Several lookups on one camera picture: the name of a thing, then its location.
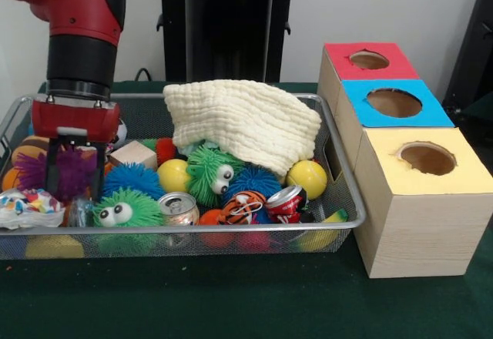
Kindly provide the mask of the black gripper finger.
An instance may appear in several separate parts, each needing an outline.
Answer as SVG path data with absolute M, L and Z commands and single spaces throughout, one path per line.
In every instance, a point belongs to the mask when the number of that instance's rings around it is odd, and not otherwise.
M 59 169 L 57 167 L 57 155 L 61 145 L 60 138 L 49 140 L 45 165 L 45 189 L 49 193 L 56 193 L 59 184 Z
M 92 201 L 100 201 L 105 176 L 106 144 L 94 143 L 96 148 L 96 168 L 90 186 Z

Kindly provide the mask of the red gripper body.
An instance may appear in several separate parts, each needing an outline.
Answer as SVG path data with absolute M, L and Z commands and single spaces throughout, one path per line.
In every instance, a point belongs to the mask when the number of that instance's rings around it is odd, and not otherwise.
M 89 143 L 110 143 L 119 127 L 119 105 L 111 102 L 97 108 L 88 100 L 79 100 L 80 103 L 82 105 L 74 106 L 35 99 L 32 103 L 34 133 L 50 139 L 81 136 Z

